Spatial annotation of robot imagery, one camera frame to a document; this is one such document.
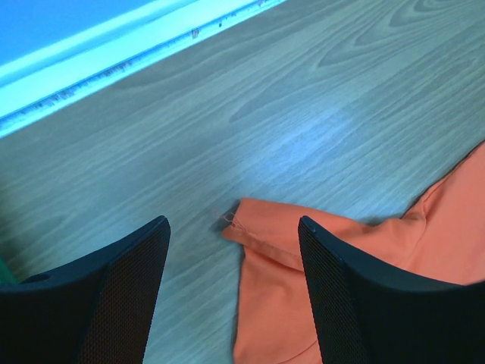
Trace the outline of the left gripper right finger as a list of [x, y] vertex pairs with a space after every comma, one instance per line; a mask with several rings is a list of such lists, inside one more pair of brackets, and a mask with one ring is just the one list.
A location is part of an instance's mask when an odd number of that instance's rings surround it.
[[325, 363], [482, 363], [484, 284], [388, 264], [307, 216], [299, 245]]

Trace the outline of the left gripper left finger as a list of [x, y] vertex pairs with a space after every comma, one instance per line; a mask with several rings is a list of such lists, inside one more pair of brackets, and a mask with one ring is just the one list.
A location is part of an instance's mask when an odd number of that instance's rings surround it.
[[171, 227], [133, 233], [19, 284], [1, 285], [3, 363], [141, 363]]

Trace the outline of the orange t shirt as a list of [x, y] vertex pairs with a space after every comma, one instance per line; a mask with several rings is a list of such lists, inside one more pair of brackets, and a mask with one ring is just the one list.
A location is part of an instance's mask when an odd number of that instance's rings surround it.
[[319, 363], [298, 224], [308, 216], [399, 268], [471, 284], [484, 278], [484, 147], [477, 146], [401, 217], [371, 226], [303, 206], [244, 198], [223, 237], [243, 246], [237, 363]]

